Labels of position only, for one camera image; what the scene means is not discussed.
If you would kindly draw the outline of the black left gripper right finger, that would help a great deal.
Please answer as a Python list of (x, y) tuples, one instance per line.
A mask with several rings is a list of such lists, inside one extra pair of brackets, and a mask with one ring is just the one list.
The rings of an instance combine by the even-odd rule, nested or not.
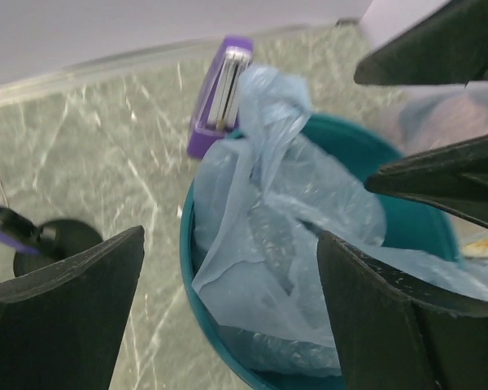
[(323, 232), (317, 262), (348, 389), (488, 389), (488, 302)]

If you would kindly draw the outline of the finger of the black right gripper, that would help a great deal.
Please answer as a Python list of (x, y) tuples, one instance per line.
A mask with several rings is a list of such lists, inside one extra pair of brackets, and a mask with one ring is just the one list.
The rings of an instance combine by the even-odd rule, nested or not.
[(449, 1), (363, 58), (359, 85), (466, 85), (488, 81), (488, 0)]
[(366, 179), (365, 188), (488, 229), (488, 134), (386, 164)]

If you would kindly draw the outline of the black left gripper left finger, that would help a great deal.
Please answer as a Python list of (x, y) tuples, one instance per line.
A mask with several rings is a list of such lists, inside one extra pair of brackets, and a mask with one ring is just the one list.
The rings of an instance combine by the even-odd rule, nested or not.
[(0, 389), (107, 389), (144, 258), (143, 227), (0, 283)]

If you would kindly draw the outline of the teal plastic trash bin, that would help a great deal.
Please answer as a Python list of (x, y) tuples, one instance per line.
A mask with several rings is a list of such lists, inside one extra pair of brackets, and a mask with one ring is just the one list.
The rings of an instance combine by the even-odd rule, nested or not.
[[(381, 165), (401, 158), (401, 153), (386, 139), (349, 120), (314, 114), (302, 130), (304, 136), (325, 152), (332, 154), (352, 175), (365, 180)], [(185, 198), (180, 227), (180, 264), (192, 312), (212, 348), (224, 363), (253, 389), (326, 389), (346, 387), (341, 376), (324, 378), (283, 375), (247, 370), (220, 338), (219, 328), (198, 299), (191, 283), (204, 259), (194, 242), (194, 191)], [(417, 249), (444, 260), (460, 260), (460, 250), (449, 218), (440, 210), (403, 199), (380, 196), (385, 210), (387, 233), (385, 244), (400, 249)]]

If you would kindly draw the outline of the light blue trash bag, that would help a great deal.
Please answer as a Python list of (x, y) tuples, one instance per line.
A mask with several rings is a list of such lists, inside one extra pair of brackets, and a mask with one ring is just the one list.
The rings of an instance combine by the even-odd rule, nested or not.
[(420, 280), (488, 301), (488, 283), (461, 260), (385, 244), (379, 196), (302, 133), (314, 115), (303, 78), (253, 65), (238, 88), (243, 135), (213, 144), (194, 178), (194, 241), (204, 259), (192, 287), (244, 367), (342, 373), (316, 260), (323, 231)]

